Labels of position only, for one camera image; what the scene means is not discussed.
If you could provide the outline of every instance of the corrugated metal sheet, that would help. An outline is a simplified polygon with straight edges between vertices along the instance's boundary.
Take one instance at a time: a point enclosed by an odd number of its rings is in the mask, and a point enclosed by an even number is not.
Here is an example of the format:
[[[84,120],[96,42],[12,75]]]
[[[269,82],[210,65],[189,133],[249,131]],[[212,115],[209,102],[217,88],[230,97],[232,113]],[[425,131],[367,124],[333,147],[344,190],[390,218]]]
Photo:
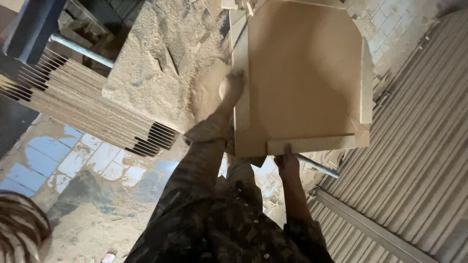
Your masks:
[[[442,263],[468,262],[468,11],[440,19],[353,150],[321,188]],[[322,204],[335,262],[397,262]]]

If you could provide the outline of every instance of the person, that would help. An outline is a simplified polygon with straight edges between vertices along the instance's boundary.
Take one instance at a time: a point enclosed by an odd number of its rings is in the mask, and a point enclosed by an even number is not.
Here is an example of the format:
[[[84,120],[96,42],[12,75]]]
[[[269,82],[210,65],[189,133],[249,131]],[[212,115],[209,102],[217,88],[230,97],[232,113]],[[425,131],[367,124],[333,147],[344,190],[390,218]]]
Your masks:
[[[228,74],[220,86],[221,104],[184,135],[188,152],[126,263],[333,262],[307,208],[299,161],[290,146],[275,158],[285,194],[284,231],[263,214],[262,194],[248,160],[232,160],[227,180],[217,183],[230,118],[243,87],[242,73]]]

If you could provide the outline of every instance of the camouflage clothing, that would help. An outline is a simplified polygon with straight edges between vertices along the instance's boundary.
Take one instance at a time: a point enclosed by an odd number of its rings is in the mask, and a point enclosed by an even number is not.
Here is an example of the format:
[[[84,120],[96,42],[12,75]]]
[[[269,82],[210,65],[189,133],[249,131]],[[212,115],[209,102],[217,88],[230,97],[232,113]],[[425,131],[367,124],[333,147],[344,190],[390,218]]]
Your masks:
[[[247,161],[217,180],[228,130],[214,114],[185,134],[188,153],[125,263],[332,262],[318,222],[289,221],[283,231],[263,214]]]

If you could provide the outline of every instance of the metal rod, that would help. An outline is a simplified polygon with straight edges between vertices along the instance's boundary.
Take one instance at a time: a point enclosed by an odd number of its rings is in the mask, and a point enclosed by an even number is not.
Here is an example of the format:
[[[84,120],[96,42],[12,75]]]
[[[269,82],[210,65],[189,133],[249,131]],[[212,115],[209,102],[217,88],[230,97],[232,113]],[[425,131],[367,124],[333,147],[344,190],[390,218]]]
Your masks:
[[[98,53],[94,52],[94,51],[91,51],[87,48],[85,48],[84,46],[76,43],[76,42],[73,42],[70,38],[67,38],[67,37],[64,37],[62,36],[61,34],[59,33],[53,33],[51,35],[51,40],[53,41],[56,41],[56,42],[59,42],[60,44],[64,45],[64,46],[67,46],[73,50],[75,50],[76,52],[79,52],[89,58],[92,58],[94,60],[96,60],[97,62],[99,63],[102,63],[110,68],[113,68],[114,67],[114,61],[102,56],[102,55],[99,55]]]
[[[324,172],[324,173],[326,173],[328,175],[331,175],[334,178],[340,178],[340,174],[338,172],[336,172],[336,171],[334,171],[332,169],[329,169],[329,168],[321,165],[320,163],[317,163],[317,162],[307,158],[306,156],[304,156],[302,154],[296,153],[296,156],[297,156],[297,159],[312,165],[312,167],[314,167],[315,169],[317,169],[319,171],[322,171],[322,172]]]

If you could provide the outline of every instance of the hand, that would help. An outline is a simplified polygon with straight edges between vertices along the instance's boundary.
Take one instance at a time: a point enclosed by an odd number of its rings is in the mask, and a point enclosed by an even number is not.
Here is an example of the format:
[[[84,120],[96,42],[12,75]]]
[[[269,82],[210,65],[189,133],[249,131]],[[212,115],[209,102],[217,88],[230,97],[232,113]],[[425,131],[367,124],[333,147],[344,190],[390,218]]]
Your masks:
[[[226,103],[233,106],[237,103],[244,91],[244,72],[231,71],[226,75],[219,86],[219,96]]]
[[[290,144],[285,145],[285,154],[275,156],[274,161],[283,182],[293,178],[299,179],[299,160],[292,153]]]

